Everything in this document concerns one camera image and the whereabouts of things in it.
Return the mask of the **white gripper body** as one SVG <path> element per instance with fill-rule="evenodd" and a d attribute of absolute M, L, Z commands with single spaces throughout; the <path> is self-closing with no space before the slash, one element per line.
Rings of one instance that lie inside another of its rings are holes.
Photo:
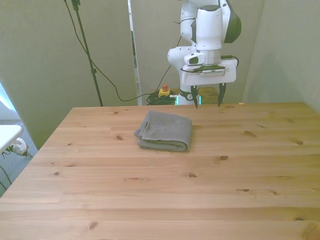
<path fill-rule="evenodd" d="M 222 59 L 216 65 L 185 65 L 181 69 L 181 83 L 185 86 L 233 83 L 236 78 L 236 57 Z"/>

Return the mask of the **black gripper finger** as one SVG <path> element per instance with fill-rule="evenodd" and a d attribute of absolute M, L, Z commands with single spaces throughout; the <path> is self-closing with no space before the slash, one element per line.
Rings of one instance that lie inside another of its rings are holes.
<path fill-rule="evenodd" d="M 198 87 L 196 85 L 193 85 L 190 87 L 190 90 L 191 90 L 191 95 L 192 95 L 194 105 L 196 108 L 198 108 L 198 95 L 199 95 Z"/>
<path fill-rule="evenodd" d="M 226 88 L 227 88 L 227 84 L 226 83 L 220 83 L 219 84 L 219 94 L 218 94 L 218 99 L 217 99 L 218 107 L 220 107 L 220 105 L 223 102 L 223 98 L 224 98 L 225 93 L 226 93 Z"/>

